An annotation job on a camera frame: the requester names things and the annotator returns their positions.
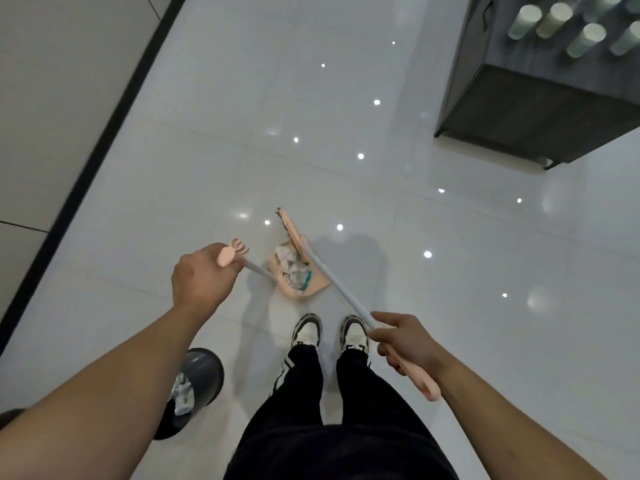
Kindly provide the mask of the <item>person's right hand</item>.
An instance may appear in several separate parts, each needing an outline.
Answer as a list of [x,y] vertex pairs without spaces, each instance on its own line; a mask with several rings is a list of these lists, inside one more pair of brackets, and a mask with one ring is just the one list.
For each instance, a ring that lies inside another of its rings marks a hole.
[[378,354],[386,357],[389,366],[401,375],[406,374],[401,371],[398,361],[389,354],[388,345],[406,360],[423,368],[435,380],[455,362],[453,355],[432,338],[418,318],[412,326],[378,327],[370,329],[368,335],[378,343]]

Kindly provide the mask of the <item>person's left hand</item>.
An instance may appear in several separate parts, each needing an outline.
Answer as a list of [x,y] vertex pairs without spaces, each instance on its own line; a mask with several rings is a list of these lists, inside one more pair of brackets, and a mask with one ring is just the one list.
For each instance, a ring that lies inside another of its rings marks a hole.
[[203,325],[228,298],[245,266],[237,257],[227,266],[218,265],[222,243],[212,243],[180,257],[172,273],[173,309]]

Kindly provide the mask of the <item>pink long-handled dustpan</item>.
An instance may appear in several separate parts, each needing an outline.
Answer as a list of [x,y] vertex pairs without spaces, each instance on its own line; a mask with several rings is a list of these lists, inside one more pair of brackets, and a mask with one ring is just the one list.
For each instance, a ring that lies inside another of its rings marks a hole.
[[[293,250],[297,251],[290,239],[279,246],[283,246],[283,245],[288,246]],[[238,256],[244,258],[245,268],[272,281],[286,298],[289,298],[292,300],[306,299],[331,286],[331,282],[325,280],[324,276],[319,274],[318,277],[311,277],[306,291],[297,292],[293,290],[290,284],[288,284],[284,280],[284,277],[281,273],[282,269],[276,263],[276,259],[275,259],[276,250],[274,251],[273,255],[268,259],[267,267],[264,267],[248,259],[247,255],[249,252],[249,247],[247,247],[247,245],[245,245],[241,240],[233,239],[231,241],[230,246],[232,247],[232,250],[236,254],[238,254]],[[309,262],[305,262],[305,261],[303,262],[310,266],[312,272],[317,270],[315,265],[310,264]]]

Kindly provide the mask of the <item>pink long-handled broom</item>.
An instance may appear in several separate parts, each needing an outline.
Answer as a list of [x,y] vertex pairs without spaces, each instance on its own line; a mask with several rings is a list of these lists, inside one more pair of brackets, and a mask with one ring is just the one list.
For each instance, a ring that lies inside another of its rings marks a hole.
[[[316,266],[316,271],[312,272],[312,277],[318,277],[319,274],[323,275],[325,280],[331,282],[332,286],[336,288],[338,293],[340,293],[341,297],[345,299],[345,301],[356,311],[357,315],[361,317],[367,324],[370,329],[378,328],[378,322],[375,320],[366,309],[366,307],[348,290],[348,288],[334,275],[329,268],[322,262],[322,260],[316,255],[315,251],[312,249],[311,245],[308,243],[306,236],[300,234],[295,225],[292,222],[292,219],[287,215],[286,211],[282,208],[277,208],[277,215],[282,220],[284,228],[290,236],[293,246],[296,248],[297,252],[300,254],[301,258],[305,262],[309,262]],[[409,377],[414,386],[421,391],[423,396],[430,401],[435,402],[439,400],[441,397],[441,389],[437,385],[436,381],[432,379],[432,377],[425,371],[423,368],[418,366],[415,363],[412,363],[402,357],[396,350],[391,346],[387,346],[387,350],[389,354],[395,357],[396,361],[401,366],[401,369],[404,373]]]

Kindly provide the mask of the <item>person's right forearm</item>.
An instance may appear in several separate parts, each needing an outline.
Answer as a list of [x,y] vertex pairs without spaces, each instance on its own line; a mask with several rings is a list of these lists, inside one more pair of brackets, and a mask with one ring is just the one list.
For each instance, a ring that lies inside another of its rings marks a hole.
[[432,375],[491,480],[607,480],[449,352]]

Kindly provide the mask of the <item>person's left forearm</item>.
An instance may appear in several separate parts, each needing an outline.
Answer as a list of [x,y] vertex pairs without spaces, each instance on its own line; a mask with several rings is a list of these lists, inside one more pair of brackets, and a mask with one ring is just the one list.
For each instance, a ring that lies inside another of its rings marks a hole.
[[214,310],[174,306],[0,432],[0,480],[129,480]]

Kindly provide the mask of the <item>person's right black-white sneaker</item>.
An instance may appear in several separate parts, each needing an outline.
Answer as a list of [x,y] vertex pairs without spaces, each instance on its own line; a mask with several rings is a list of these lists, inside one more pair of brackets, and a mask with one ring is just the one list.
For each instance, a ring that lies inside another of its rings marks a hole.
[[348,315],[344,318],[340,328],[341,353],[347,354],[350,359],[370,368],[371,360],[370,339],[366,330],[366,323],[357,315]]

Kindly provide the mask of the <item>person's black-white sneaker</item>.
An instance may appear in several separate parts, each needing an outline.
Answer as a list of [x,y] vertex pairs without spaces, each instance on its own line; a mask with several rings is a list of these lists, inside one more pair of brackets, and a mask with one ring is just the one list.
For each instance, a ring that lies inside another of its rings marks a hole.
[[340,328],[341,353],[347,354],[350,359],[370,368],[371,360],[370,339],[366,330],[366,323],[357,315],[348,315],[344,318]]
[[291,346],[319,347],[323,334],[321,318],[313,313],[303,315],[294,327]]

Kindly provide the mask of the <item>crumpled paper trash pile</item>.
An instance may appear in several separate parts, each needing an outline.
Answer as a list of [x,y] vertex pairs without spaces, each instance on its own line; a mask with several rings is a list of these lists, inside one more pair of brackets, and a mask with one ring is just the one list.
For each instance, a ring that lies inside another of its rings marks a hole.
[[297,292],[306,291],[312,277],[308,264],[301,260],[297,251],[288,246],[279,246],[275,251],[277,265],[282,269],[284,280]]

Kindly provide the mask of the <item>person's left black-white sneaker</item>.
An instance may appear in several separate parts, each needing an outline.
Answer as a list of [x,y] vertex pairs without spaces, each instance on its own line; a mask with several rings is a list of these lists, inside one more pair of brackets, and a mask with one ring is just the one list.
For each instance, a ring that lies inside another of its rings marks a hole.
[[319,347],[323,334],[321,318],[313,313],[303,315],[294,327],[291,346]]

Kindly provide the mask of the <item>grey round trash bin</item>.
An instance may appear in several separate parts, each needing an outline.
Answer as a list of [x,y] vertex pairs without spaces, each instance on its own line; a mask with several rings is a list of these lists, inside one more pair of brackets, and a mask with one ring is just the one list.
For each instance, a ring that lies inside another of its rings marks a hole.
[[174,403],[167,401],[154,440],[165,440],[181,432],[188,423],[219,396],[225,380],[225,370],[219,357],[211,350],[196,347],[187,351],[179,372],[185,373],[195,390],[192,413],[174,416]]

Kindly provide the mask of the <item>crumpled trash in bin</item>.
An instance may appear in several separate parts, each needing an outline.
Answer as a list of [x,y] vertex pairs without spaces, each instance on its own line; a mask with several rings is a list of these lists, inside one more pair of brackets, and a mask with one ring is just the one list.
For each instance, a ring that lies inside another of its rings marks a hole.
[[170,400],[174,403],[174,416],[181,417],[193,412],[195,390],[185,373],[178,373],[172,387]]

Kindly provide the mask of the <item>person's black trousers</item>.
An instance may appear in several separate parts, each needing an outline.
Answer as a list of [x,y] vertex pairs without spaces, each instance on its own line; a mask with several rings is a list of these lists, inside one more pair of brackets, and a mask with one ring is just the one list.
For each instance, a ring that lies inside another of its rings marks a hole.
[[292,347],[223,480],[458,480],[423,421],[371,370],[366,352],[346,349],[336,371],[342,420],[324,424],[317,350]]

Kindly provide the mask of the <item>dark grey cabinet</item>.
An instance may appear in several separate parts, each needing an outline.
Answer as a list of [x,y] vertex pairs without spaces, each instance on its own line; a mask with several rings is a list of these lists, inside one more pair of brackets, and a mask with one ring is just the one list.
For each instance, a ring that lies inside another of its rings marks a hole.
[[600,24],[606,39],[579,59],[566,54],[584,23],[572,19],[550,39],[507,32],[519,9],[559,0],[468,0],[434,137],[475,144],[550,168],[568,164],[640,128],[640,47],[609,48],[637,20],[623,4]]

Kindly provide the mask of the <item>group of pale green cups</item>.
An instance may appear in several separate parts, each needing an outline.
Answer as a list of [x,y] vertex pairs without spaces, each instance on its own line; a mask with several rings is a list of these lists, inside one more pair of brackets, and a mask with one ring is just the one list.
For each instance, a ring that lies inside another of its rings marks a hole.
[[538,3],[527,4],[519,9],[507,36],[518,41],[534,31],[540,39],[550,39],[579,16],[584,26],[566,48],[567,56],[579,59],[606,39],[607,30],[599,21],[622,4],[624,12],[639,18],[631,22],[609,48],[612,55],[621,57],[640,47],[640,0],[626,3],[623,0],[559,0],[546,11]]

